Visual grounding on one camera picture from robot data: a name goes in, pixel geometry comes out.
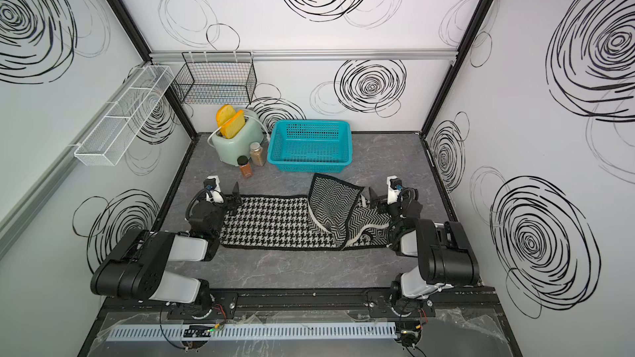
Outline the black white patterned scarf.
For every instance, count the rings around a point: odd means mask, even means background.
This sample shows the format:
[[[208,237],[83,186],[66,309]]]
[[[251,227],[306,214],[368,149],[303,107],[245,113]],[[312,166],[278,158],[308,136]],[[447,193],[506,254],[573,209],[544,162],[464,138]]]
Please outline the black white patterned scarf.
[[[225,216],[226,248],[272,251],[345,251],[390,244],[390,215],[372,208],[364,188],[315,174],[307,195],[245,195]]]

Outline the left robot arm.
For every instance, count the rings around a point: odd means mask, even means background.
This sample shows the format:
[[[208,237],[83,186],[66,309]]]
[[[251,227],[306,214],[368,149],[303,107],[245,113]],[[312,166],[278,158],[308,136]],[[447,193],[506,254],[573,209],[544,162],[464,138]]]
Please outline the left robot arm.
[[[240,186],[230,194],[217,176],[203,181],[188,205],[186,232],[128,231],[99,265],[91,279],[93,294],[121,300],[175,302],[208,311],[214,297],[208,281],[166,269],[170,262],[209,262],[221,245],[225,217],[242,205]]]

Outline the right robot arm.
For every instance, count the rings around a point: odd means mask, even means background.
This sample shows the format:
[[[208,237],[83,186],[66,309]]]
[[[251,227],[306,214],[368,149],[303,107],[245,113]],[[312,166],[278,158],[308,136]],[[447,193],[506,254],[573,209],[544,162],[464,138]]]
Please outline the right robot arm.
[[[422,217],[418,190],[391,178],[385,196],[369,190],[370,206],[389,216],[387,247],[399,256],[415,258],[417,265],[398,275],[391,285],[390,303],[404,310],[416,301],[445,289],[479,283],[479,267],[461,223],[438,224]]]

